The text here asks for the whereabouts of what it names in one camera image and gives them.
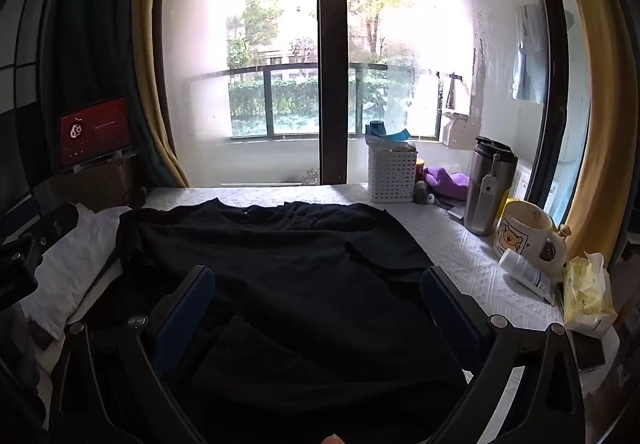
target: white mug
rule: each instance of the white mug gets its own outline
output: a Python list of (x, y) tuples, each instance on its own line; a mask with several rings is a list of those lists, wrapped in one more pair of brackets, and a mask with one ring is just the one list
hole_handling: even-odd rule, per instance
[[(551, 217), (537, 205), (523, 201), (509, 202), (495, 232), (494, 250), (498, 256), (502, 256), (504, 251), (511, 249), (553, 280), (562, 280), (566, 242), (564, 237), (554, 232), (553, 227)], [(570, 234), (569, 229), (564, 229), (563, 232)], [(552, 261), (540, 258), (547, 240), (556, 249)]]

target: red screen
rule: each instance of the red screen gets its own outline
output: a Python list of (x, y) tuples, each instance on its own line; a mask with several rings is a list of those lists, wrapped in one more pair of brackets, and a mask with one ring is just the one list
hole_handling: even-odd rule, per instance
[(131, 144), (121, 98), (60, 117), (60, 165), (82, 163)]

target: basket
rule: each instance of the basket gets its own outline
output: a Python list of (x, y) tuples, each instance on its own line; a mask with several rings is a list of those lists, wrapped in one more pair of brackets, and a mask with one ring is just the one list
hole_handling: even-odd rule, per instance
[(417, 153), (369, 148), (369, 200), (411, 202), (414, 199)]

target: purple plush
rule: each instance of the purple plush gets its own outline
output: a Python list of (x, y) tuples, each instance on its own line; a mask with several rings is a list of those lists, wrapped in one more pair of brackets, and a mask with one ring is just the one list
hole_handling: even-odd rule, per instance
[(434, 193), (450, 199), (466, 200), (469, 177), (464, 173), (449, 175), (442, 167), (427, 167), (424, 172), (424, 181), (431, 186)]

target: finger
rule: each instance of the finger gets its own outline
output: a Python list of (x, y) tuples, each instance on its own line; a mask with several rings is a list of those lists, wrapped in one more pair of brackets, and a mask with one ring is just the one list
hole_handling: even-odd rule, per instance
[(344, 444), (344, 442), (340, 437), (334, 434), (324, 439), (321, 444)]

